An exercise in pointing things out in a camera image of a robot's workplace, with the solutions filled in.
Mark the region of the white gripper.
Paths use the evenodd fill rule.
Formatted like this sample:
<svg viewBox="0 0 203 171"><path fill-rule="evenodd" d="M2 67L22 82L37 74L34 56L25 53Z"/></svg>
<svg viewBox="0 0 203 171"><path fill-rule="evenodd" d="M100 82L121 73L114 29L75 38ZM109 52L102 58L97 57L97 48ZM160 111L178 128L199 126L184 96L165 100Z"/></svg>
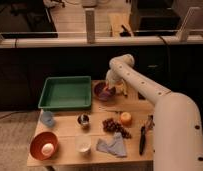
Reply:
<svg viewBox="0 0 203 171"><path fill-rule="evenodd" d="M106 85L109 89L115 87L121 82L121 78L112 70L108 70L106 73Z"/></svg>

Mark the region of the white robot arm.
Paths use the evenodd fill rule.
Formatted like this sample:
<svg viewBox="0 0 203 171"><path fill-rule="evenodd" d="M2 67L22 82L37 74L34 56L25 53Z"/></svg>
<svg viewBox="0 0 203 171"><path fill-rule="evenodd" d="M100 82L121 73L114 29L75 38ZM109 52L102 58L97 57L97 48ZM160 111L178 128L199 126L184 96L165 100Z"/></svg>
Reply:
<svg viewBox="0 0 203 171"><path fill-rule="evenodd" d="M112 58L106 80L110 87L125 80L154 105L154 171L203 171L203 129L198 106L187 95L135 71L134 63L130 54Z"/></svg>

